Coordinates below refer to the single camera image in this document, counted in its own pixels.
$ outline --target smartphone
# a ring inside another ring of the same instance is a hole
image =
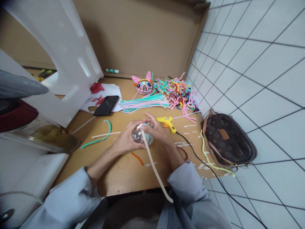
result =
[[[118,95],[106,96],[93,115],[95,116],[110,115],[118,99],[119,99]]]

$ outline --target yellow glue gun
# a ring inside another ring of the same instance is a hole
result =
[[[171,121],[173,120],[172,117],[162,117],[157,118],[158,122],[164,123],[164,127],[169,127],[171,129],[172,134],[175,134],[177,130],[172,125]]]

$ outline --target monogram bag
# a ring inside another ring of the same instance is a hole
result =
[[[232,117],[211,109],[201,126],[205,145],[220,167],[248,166],[256,158],[254,144]]]

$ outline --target cardboard wall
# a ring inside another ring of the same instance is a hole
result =
[[[145,76],[147,71],[155,77],[180,76],[188,69],[196,32],[205,22],[192,9],[193,1],[73,2],[101,68],[118,69],[120,77]],[[0,30],[0,48],[21,65],[55,67],[41,45],[3,9]]]

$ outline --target bag handle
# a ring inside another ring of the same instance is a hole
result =
[[[206,142],[205,145],[206,145],[208,151],[210,152],[212,158],[214,159],[214,161],[215,161],[221,168],[223,168],[223,166],[220,165],[220,164],[218,163],[218,161],[215,159],[215,157],[213,156],[213,153],[212,153],[212,150],[211,150],[210,146],[213,148],[213,150],[215,151],[215,153],[217,153],[218,156],[219,156],[220,158],[222,158],[225,162],[227,162],[229,165],[235,165],[235,163],[233,163],[233,162],[231,162],[231,161],[229,161],[229,160],[223,158],[223,157],[220,155],[220,153],[218,152],[218,150],[216,149],[216,147],[215,147],[210,141],[208,141],[208,139],[207,139],[207,136],[206,136],[207,120],[208,120],[209,117],[211,117],[211,116],[213,115],[213,113],[218,114],[217,112],[214,111],[213,108],[211,108],[210,112],[208,113],[208,115],[206,116],[206,118],[204,119],[204,122],[203,122],[203,138],[204,138],[204,140],[205,140],[205,142]]]

